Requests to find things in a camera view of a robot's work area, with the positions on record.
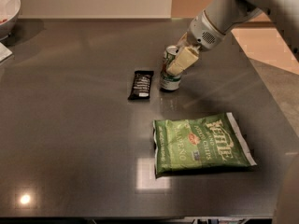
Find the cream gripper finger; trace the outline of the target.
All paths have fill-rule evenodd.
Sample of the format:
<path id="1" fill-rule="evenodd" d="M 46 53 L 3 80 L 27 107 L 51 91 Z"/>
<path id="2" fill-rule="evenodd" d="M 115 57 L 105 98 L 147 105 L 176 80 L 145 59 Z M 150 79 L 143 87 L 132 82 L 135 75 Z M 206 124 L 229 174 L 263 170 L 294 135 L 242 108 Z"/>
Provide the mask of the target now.
<path id="1" fill-rule="evenodd" d="M 194 46 L 182 47 L 176 58 L 167 66 L 166 73 L 170 76 L 178 76 L 199 59 L 199 50 Z"/>
<path id="2" fill-rule="evenodd" d="M 179 47 L 185 46 L 187 44 L 187 34 L 184 34 L 180 40 L 177 42 Z"/>

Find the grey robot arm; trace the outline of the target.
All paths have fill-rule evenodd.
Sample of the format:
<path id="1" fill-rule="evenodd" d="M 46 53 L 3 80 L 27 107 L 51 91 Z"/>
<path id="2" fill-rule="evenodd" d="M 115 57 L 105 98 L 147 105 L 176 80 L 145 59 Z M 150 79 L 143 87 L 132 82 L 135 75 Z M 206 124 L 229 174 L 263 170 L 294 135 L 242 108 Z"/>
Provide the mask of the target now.
<path id="1" fill-rule="evenodd" d="M 178 42 L 176 57 L 165 68 L 177 76 L 203 51 L 214 49 L 237 25 L 264 13 L 299 59 L 299 0 L 213 0 L 190 23 Z"/>

